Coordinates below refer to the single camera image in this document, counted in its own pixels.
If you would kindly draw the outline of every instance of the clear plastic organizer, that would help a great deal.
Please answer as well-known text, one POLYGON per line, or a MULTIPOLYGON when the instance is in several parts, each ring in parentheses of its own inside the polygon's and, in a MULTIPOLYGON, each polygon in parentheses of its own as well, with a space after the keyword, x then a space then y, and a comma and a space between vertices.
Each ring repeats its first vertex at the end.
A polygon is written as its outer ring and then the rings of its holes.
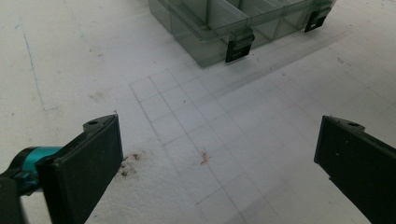
POLYGON ((320 27, 336 0, 148 0, 202 67, 232 62, 281 36, 320 27))

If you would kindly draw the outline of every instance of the black clamp jaw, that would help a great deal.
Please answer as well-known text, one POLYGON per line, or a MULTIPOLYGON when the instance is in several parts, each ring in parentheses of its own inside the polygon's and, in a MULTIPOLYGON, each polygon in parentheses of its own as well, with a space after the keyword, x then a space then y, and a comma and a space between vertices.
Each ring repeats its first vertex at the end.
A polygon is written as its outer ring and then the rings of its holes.
POLYGON ((0 223, 24 224, 22 195, 42 188, 53 223, 84 223, 120 168, 117 115, 93 119, 65 147, 29 147, 0 174, 0 223))

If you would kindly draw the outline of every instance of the black latch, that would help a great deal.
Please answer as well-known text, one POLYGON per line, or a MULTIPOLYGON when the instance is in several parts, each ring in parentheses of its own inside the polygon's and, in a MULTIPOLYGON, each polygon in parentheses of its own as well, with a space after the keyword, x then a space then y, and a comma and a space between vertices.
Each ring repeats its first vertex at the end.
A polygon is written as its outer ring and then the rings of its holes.
POLYGON ((313 11, 309 17, 308 23, 306 24, 304 32, 310 32, 323 25, 327 15, 332 9, 330 7, 324 8, 321 11, 313 11))
POLYGON ((225 62, 230 63, 247 56, 254 38, 253 30, 250 28, 232 33, 228 42, 225 62))

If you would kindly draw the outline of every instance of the white surface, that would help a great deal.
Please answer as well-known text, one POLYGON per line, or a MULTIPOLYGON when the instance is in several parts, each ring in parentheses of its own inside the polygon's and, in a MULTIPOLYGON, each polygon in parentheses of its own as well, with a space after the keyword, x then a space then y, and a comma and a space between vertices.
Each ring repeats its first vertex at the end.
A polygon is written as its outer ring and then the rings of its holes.
MULTIPOLYGON (((395 11, 338 0, 320 29, 201 69, 146 0, 2 0, 0 170, 117 110, 141 160, 87 223, 369 223, 313 157, 322 115, 396 146, 395 11)), ((42 194, 23 202, 50 222, 42 194)))

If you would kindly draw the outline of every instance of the black plastic clip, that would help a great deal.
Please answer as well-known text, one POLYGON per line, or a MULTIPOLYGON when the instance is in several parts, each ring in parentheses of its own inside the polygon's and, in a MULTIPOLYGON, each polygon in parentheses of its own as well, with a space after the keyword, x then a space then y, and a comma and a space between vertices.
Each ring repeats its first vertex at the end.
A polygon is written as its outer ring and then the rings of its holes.
POLYGON ((247 56, 250 53, 251 44, 254 39, 255 36, 253 34, 253 30, 251 29, 244 31, 242 34, 233 34, 230 37, 230 41, 228 43, 225 62, 230 63, 247 56))

